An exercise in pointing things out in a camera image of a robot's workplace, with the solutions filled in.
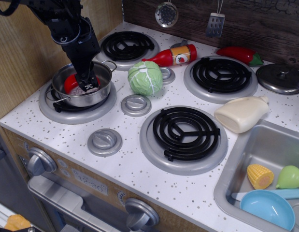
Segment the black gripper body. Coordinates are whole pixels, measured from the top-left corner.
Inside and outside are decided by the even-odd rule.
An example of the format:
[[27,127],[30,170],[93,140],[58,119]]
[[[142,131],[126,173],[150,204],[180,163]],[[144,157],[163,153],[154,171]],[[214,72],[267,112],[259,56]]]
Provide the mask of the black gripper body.
[[73,64],[78,80],[89,80],[93,76],[92,59],[100,52],[100,46],[88,17],[80,19],[80,34],[73,42],[62,46]]

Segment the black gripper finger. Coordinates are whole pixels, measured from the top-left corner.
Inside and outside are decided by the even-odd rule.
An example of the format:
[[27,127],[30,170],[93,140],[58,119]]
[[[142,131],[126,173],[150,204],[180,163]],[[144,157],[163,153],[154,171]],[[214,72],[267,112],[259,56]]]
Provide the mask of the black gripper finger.
[[88,83],[89,83],[89,88],[99,87],[99,82],[94,71],[89,72]]
[[87,79],[88,76],[85,74],[76,74],[75,75],[75,79],[77,81],[78,86],[83,90],[83,91],[87,91]]

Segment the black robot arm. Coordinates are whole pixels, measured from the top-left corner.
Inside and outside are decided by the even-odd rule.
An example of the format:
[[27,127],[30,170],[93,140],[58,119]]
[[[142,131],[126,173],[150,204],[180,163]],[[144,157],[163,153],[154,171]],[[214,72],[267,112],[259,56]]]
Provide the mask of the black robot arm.
[[27,6],[45,24],[52,40],[61,46],[76,70],[76,82],[85,92],[99,87],[93,58],[100,46],[88,17],[81,16],[79,0],[10,0],[0,15],[10,16],[20,4]]

